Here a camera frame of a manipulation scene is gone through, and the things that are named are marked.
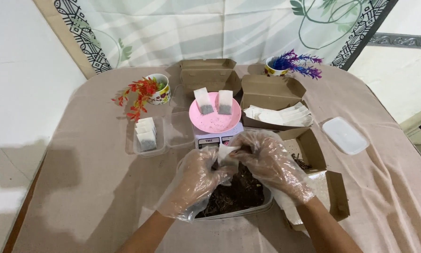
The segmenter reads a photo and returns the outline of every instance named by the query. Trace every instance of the white wall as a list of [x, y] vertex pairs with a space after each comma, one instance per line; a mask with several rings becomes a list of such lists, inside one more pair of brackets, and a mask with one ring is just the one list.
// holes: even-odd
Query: white wall
[[[421, 35], [421, 0], [399, 0], [377, 32]], [[398, 123], [421, 111], [421, 49], [366, 46], [348, 72]]]
[[0, 0], [0, 251], [84, 75], [31, 0]]

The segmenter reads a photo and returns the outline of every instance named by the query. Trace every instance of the curtain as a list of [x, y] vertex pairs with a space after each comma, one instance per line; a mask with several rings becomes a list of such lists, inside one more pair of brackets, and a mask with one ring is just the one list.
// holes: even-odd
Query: curtain
[[294, 49], [342, 67], [388, 0], [55, 0], [97, 73], [183, 59], [263, 63]]

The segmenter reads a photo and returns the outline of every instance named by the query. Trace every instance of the cardboard box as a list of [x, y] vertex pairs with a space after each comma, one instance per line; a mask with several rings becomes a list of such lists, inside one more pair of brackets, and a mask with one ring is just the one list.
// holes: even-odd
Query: cardboard box
[[[317, 197], [329, 213], [336, 221], [347, 218], [350, 215], [350, 209], [342, 174], [326, 170], [326, 162], [313, 131], [309, 127], [302, 127], [278, 134], [284, 140], [290, 154], [299, 154], [299, 158], [303, 159], [305, 164], [312, 165], [312, 168], [306, 171], [309, 176], [307, 182], [314, 188]], [[289, 202], [287, 199], [275, 197], [276, 202], [284, 210], [289, 226], [297, 231], [305, 230], [297, 209], [292, 201], [289, 199]]]
[[297, 102], [303, 102], [302, 98], [306, 89], [298, 80], [276, 76], [245, 75], [242, 78], [241, 86], [243, 96], [240, 107], [244, 126], [280, 131], [297, 128], [295, 126], [269, 124], [248, 118], [243, 109], [254, 105], [264, 109], [281, 110], [294, 106]]
[[231, 59], [181, 61], [180, 78], [185, 95], [193, 97], [193, 91], [203, 87], [206, 87], [208, 92], [228, 89], [236, 95], [241, 89], [241, 82], [234, 71], [235, 66], [236, 62]]

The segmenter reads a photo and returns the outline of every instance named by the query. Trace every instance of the floral cup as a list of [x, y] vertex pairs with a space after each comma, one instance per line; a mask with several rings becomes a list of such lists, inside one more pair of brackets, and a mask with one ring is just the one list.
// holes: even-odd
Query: floral cup
[[154, 93], [149, 99], [148, 103], [158, 105], [158, 104], [165, 104], [170, 101], [171, 98], [171, 90], [170, 84], [168, 83], [168, 78], [162, 74], [151, 74], [146, 78], [156, 78], [156, 82], [165, 83], [165, 88], [161, 89], [160, 91]]
[[287, 72], [289, 71], [288, 69], [286, 70], [276, 70], [271, 68], [269, 65], [271, 65], [273, 63], [273, 61], [276, 59], [277, 57], [272, 56], [270, 58], [268, 58], [265, 61], [265, 66], [264, 66], [264, 75], [266, 76], [280, 76], [280, 77], [285, 77]]

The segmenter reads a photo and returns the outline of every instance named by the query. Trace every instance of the hand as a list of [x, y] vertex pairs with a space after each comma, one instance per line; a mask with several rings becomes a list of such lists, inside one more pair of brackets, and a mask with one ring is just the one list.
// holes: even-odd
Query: hand
[[295, 205], [305, 204], [315, 196], [304, 182], [306, 173], [287, 158], [288, 152], [279, 135], [267, 130], [243, 131], [233, 137], [229, 146], [241, 146], [229, 155], [245, 164], [263, 184], [286, 193]]
[[180, 161], [176, 176], [161, 197], [157, 210], [162, 215], [191, 221], [201, 210], [188, 208], [210, 198], [219, 184], [237, 173], [237, 167], [231, 166], [211, 170], [217, 154], [218, 147], [204, 147], [190, 151]]

